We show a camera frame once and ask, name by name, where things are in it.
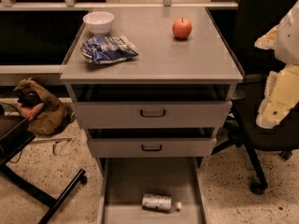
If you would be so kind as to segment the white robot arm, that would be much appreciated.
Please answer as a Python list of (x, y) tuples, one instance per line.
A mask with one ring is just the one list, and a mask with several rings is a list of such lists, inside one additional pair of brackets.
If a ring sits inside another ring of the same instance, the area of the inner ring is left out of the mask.
[(256, 118), (259, 127), (272, 129), (299, 103), (299, 1), (254, 46), (272, 49), (275, 58), (285, 63), (279, 72), (269, 73)]

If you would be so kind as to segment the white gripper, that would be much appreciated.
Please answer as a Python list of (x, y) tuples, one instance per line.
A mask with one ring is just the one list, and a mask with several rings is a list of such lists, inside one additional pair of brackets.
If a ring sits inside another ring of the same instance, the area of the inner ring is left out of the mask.
[(278, 60), (290, 63), (279, 72), (269, 73), (264, 98), (258, 109), (256, 124), (264, 129), (273, 129), (299, 103), (299, 0), (279, 25), (259, 37), (254, 46), (275, 49)]

